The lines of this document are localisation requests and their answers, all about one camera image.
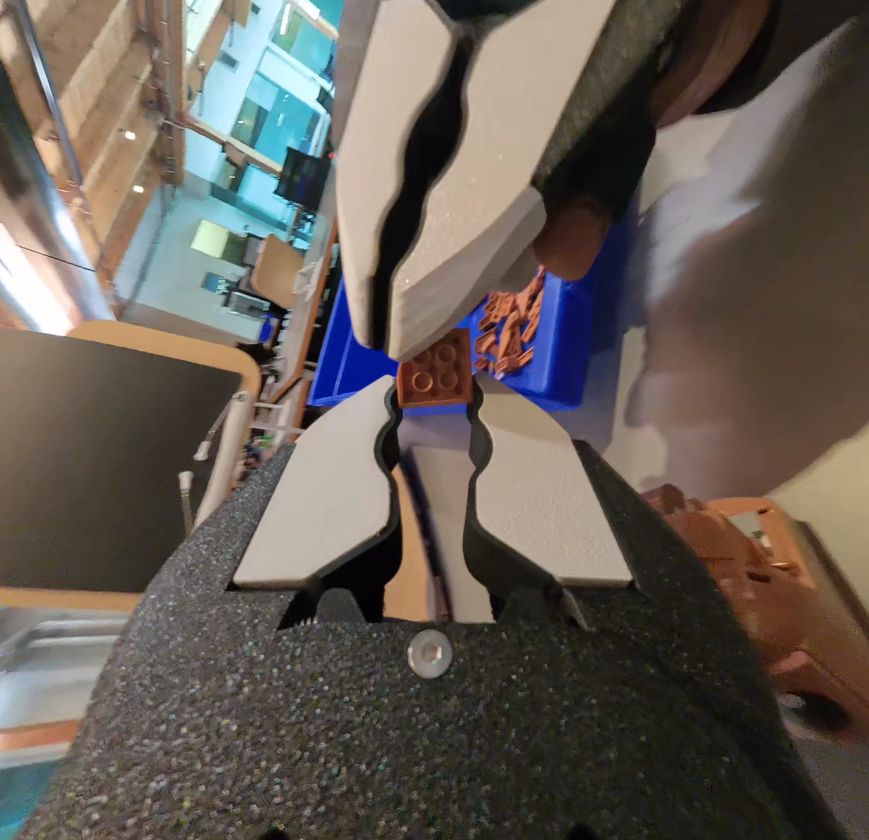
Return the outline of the black computer monitor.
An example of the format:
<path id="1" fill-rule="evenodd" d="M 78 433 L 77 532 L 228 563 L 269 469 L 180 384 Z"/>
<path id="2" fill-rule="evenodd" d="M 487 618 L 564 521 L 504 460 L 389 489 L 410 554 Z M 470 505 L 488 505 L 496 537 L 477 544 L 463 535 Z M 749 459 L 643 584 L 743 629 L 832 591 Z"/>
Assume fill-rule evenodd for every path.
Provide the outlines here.
<path id="1" fill-rule="evenodd" d="M 275 194 L 289 204 L 316 211 L 332 168 L 329 156 L 314 157 L 288 147 Z"/>

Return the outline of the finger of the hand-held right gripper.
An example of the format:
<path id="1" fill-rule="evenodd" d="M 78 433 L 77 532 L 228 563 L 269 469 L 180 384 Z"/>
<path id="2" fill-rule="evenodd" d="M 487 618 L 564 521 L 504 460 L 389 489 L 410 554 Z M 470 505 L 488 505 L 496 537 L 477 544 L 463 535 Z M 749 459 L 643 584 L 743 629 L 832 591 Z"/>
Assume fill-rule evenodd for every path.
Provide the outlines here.
<path id="1" fill-rule="evenodd" d="M 361 345 L 387 352 L 394 278 L 458 145 L 469 42 L 435 0 L 381 0 L 336 165 L 344 286 Z"/>
<path id="2" fill-rule="evenodd" d="M 390 285 L 390 358 L 405 361 L 450 330 L 542 230 L 533 176 L 616 2 L 538 0 L 473 53 L 460 141 Z"/>

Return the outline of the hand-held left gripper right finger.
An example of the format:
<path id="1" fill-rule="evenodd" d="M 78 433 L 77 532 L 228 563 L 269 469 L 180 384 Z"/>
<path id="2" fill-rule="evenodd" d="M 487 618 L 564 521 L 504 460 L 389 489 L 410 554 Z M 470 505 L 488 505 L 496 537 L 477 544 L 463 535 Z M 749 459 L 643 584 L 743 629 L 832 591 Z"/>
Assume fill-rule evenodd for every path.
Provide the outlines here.
<path id="1" fill-rule="evenodd" d="M 569 433 L 495 379 L 476 379 L 465 559 L 484 585 L 629 585 Z"/>

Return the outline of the grey desk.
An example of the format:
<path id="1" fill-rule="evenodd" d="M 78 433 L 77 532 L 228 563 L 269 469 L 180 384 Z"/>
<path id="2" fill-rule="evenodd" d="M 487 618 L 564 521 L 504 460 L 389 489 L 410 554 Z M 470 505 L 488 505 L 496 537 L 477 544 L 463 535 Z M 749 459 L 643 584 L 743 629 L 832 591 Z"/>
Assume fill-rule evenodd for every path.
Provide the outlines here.
<path id="1" fill-rule="evenodd" d="M 867 611 L 868 31 L 658 134 L 604 458 L 635 489 L 766 496 Z"/>

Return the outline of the blue plastic bin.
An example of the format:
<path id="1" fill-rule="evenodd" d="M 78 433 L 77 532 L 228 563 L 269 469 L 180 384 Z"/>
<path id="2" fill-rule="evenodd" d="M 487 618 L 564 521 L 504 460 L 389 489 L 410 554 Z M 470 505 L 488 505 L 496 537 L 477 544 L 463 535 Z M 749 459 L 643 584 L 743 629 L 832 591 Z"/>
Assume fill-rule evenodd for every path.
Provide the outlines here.
<path id="1" fill-rule="evenodd" d="M 547 275 L 540 324 L 527 367 L 508 375 L 505 384 L 549 412 L 581 405 L 596 324 L 614 320 L 616 279 L 634 246 L 639 216 L 635 195 L 620 223 L 611 228 L 592 270 L 578 282 Z M 338 285 L 309 405 L 332 408 L 384 375 L 394 376 L 397 362 L 361 346 L 353 337 L 343 282 Z"/>

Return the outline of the brown brick body model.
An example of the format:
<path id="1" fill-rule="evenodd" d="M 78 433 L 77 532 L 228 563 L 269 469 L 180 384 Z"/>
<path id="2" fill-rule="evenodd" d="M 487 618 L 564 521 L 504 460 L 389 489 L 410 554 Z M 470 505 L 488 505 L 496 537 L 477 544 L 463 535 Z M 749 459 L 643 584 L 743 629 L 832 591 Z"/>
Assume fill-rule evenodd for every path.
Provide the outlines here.
<path id="1" fill-rule="evenodd" d="M 772 687 L 867 739 L 867 610 L 811 530 L 770 498 L 642 496 L 705 564 Z"/>

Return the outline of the brown four stud brick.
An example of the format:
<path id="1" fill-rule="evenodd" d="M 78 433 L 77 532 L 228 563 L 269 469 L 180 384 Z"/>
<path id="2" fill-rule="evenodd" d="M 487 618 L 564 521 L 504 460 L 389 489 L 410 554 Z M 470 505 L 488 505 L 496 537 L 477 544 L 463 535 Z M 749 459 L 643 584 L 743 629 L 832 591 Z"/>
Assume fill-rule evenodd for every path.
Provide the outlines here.
<path id="1" fill-rule="evenodd" d="M 473 400 L 470 334 L 455 327 L 396 371 L 398 404 L 403 409 L 465 407 Z"/>

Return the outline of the pile of brown bricks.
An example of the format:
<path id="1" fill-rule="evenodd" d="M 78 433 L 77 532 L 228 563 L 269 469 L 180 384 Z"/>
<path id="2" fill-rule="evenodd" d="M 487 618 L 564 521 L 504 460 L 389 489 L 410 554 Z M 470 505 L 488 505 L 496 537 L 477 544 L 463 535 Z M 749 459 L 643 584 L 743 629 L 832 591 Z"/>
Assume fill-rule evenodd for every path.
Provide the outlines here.
<path id="1" fill-rule="evenodd" d="M 503 380 L 527 368 L 535 354 L 545 288 L 546 271 L 539 266 L 520 292 L 487 294 L 472 346 L 474 371 L 487 371 Z"/>

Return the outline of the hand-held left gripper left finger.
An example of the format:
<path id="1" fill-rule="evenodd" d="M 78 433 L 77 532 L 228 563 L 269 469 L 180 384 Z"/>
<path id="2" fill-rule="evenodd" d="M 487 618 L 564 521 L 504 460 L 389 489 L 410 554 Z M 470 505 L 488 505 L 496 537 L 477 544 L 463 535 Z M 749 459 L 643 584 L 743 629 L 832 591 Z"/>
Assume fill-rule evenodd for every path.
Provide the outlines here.
<path id="1" fill-rule="evenodd" d="M 401 563 L 396 379 L 382 376 L 305 430 L 234 573 L 240 588 L 349 577 L 384 587 Z"/>

